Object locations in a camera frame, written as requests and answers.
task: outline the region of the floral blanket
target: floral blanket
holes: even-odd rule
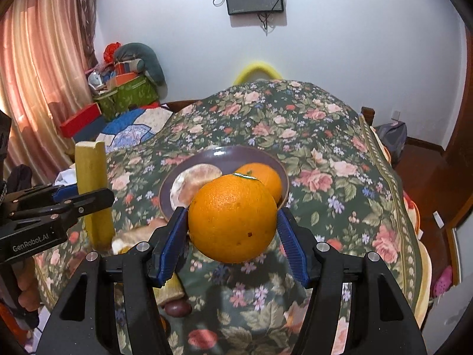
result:
[[[184,108],[150,140],[111,153],[116,229],[160,217],[158,193],[166,175],[200,149],[231,144],[276,156],[287,170],[287,206],[299,224],[341,252],[377,251],[415,309],[422,263],[400,179],[363,118],[312,84],[266,81],[231,87]],[[69,233],[67,243],[36,258],[49,309],[91,250],[81,223]],[[178,275],[193,311],[182,319],[167,317],[174,355],[290,353],[311,291],[294,281],[278,236],[266,252],[238,265],[214,262],[191,247]],[[333,354],[344,350],[350,284],[341,292]],[[130,354],[119,287],[116,300],[120,345]]]

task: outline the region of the purple plate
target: purple plate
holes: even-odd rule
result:
[[[212,164],[218,167],[224,175],[228,175],[249,163],[266,164],[278,173],[282,182],[282,196],[281,200],[278,202],[278,209],[281,208],[283,204],[286,203],[289,196],[289,178],[282,163],[260,149],[245,147],[243,145],[233,145],[201,151],[183,161],[169,172],[159,190],[159,209],[161,209],[163,217],[169,220],[173,214],[171,207],[171,188],[174,180],[186,169],[197,164]]]

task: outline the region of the cable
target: cable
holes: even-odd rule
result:
[[[264,20],[261,17],[262,13],[258,13],[258,19],[261,21],[261,24],[263,24],[263,30],[264,30],[264,32],[266,32],[266,35],[268,34],[268,18],[269,18],[269,16],[271,16],[271,13],[274,11],[274,9],[275,9],[276,5],[278,4],[278,2],[280,2],[280,0],[276,0],[276,2],[274,3],[273,7],[271,8],[271,10],[269,12],[264,12]],[[286,5],[285,2],[286,2],[286,0],[282,0],[283,8]]]
[[[222,0],[221,2],[219,3],[215,3],[216,0],[213,0],[213,6],[214,7],[221,7],[223,5],[223,3],[225,2],[225,0]]]

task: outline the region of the wall socket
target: wall socket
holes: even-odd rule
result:
[[[400,116],[401,116],[401,111],[393,111],[391,113],[391,119],[392,120],[399,120]]]

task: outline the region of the green storage box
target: green storage box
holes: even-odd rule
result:
[[[113,91],[94,97],[108,122],[127,112],[131,106],[141,107],[157,100],[158,94],[153,85],[143,75],[116,87]]]

